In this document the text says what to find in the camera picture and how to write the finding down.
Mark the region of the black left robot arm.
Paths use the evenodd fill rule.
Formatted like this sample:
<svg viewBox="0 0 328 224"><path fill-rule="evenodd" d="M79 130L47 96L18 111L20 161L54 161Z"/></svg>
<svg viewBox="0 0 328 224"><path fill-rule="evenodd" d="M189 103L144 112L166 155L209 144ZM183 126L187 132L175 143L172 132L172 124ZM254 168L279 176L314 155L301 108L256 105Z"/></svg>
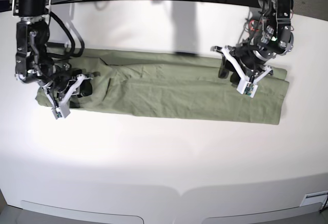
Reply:
<svg viewBox="0 0 328 224"><path fill-rule="evenodd" d="M269 60L286 55L294 43L291 25L294 0L258 0L258 3L259 17L246 23L249 36L234 47L228 46L237 66L251 82L266 72Z"/></svg>

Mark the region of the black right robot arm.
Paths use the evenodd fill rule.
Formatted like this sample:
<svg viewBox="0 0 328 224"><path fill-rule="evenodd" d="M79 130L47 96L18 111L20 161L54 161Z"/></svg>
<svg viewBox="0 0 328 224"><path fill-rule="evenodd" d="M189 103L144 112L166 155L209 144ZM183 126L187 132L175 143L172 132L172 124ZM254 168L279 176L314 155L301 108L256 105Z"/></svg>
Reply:
<svg viewBox="0 0 328 224"><path fill-rule="evenodd" d="M73 70L69 60L80 57L84 48L76 50L75 40L64 22L52 11L52 0L12 0L16 24L15 75L24 84L37 83L51 100L63 100L73 91L79 98L93 92L92 75L82 76L81 70ZM66 34L70 49L64 53L52 53L48 48L50 22L55 21Z"/></svg>

